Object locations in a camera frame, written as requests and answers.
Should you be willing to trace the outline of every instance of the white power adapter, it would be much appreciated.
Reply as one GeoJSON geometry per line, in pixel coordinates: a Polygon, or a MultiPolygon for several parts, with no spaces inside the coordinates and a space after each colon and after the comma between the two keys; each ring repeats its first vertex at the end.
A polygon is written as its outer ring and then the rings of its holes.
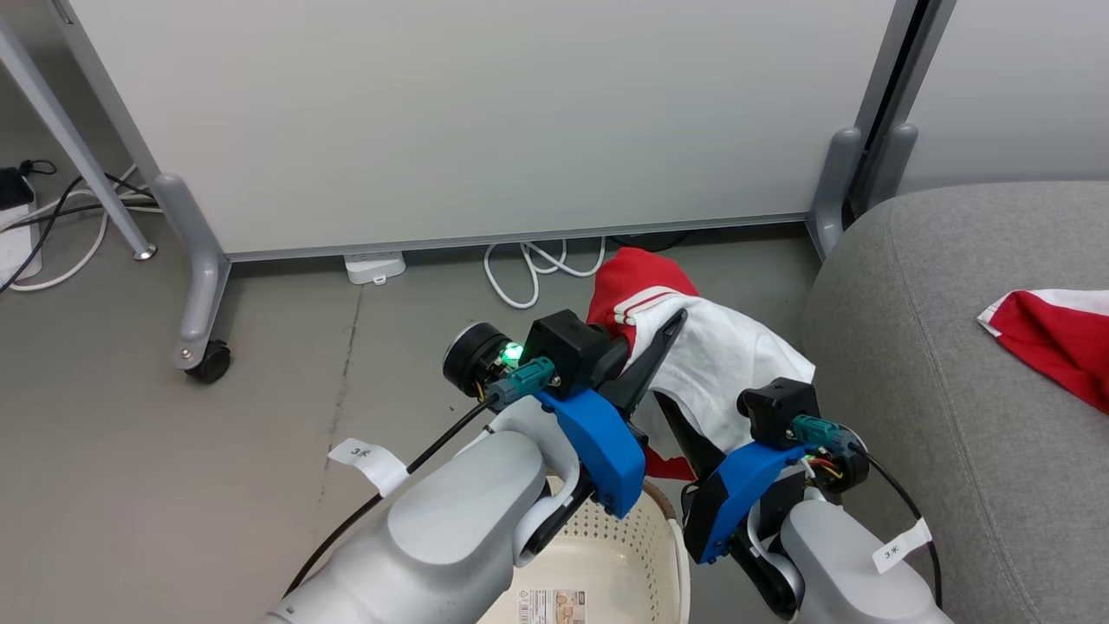
{"type": "MultiPolygon", "coordinates": [[[[0,223],[6,223],[20,216],[26,216],[38,207],[34,198],[30,203],[0,209],[0,223]]],[[[0,284],[11,278],[19,266],[27,260],[28,254],[39,242],[39,224],[32,223],[22,227],[12,227],[6,232],[0,232],[0,284]]],[[[34,258],[20,273],[19,278],[26,279],[42,269],[42,250],[34,254],[34,258]]]]}
{"type": "Polygon", "coordinates": [[[399,250],[386,253],[350,253],[343,256],[347,265],[347,276],[355,284],[377,285],[385,279],[405,272],[405,256],[399,250]]]}

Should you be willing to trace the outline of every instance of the robotic arm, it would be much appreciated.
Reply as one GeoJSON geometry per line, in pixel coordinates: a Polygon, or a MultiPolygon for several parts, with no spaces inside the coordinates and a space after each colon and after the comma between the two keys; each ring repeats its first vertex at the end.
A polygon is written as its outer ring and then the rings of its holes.
{"type": "MultiPolygon", "coordinates": [[[[495,412],[538,400],[535,418],[550,419],[577,454],[577,481],[551,497],[550,442],[487,427],[358,530],[264,624],[475,623],[510,587],[513,566],[539,554],[587,499],[623,518],[645,468],[647,437],[629,419],[684,320],[679,311],[627,370],[627,340],[570,310],[536,321],[522,347],[488,324],[464,331],[444,358],[445,377],[495,412]]],[[[824,500],[862,482],[867,464],[852,451],[854,434],[820,420],[811,387],[775,380],[744,391],[739,409],[755,442],[728,456],[664,397],[660,403],[698,475],[682,500],[694,561],[731,556],[784,621],[949,622],[910,567],[878,574],[871,553],[882,543],[824,500]],[[812,454],[838,470],[806,472],[812,454]]]]}

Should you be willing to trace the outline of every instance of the teal connector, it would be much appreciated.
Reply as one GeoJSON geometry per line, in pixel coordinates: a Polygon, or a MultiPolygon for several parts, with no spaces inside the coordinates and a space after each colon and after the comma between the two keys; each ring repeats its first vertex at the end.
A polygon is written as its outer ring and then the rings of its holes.
{"type": "Polygon", "coordinates": [[[536,358],[520,366],[500,381],[489,385],[487,392],[496,399],[494,410],[503,410],[523,397],[546,390],[554,378],[554,364],[547,358],[536,358]]]}
{"type": "Polygon", "coordinates": [[[851,442],[858,442],[858,437],[838,424],[804,415],[793,419],[793,436],[802,444],[840,453],[847,451],[851,442]]]}

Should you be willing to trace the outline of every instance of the red cloth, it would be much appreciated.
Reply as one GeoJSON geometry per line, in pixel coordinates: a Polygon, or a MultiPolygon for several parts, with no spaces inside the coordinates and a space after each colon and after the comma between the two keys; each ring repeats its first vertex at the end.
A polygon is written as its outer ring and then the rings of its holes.
{"type": "Polygon", "coordinates": [[[1026,365],[1109,413],[1109,290],[1014,290],[978,320],[1026,365]]]}
{"type": "MultiPolygon", "coordinates": [[[[669,257],[655,255],[641,248],[622,247],[615,256],[606,262],[593,280],[593,298],[589,301],[587,324],[603,326],[613,336],[623,335],[629,347],[635,344],[635,328],[619,323],[621,304],[634,297],[637,293],[645,291],[652,286],[661,286],[682,294],[698,296],[693,282],[685,275],[681,266],[669,257]]],[[[662,296],[664,290],[655,296],[662,296]]],[[[640,303],[653,299],[650,294],[640,303]]],[[[693,470],[684,458],[662,459],[654,450],[648,448],[647,475],[655,479],[676,479],[693,481],[693,470]]]]}

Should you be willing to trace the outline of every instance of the white partition panel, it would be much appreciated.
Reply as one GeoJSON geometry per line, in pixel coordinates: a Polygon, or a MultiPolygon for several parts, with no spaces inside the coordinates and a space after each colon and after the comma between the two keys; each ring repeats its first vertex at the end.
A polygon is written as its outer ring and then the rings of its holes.
{"type": "Polygon", "coordinates": [[[1109,177],[1109,2],[958,0],[907,121],[901,193],[1109,177]]]}
{"type": "Polygon", "coordinates": [[[894,0],[70,0],[223,249],[804,213],[894,0]]]}

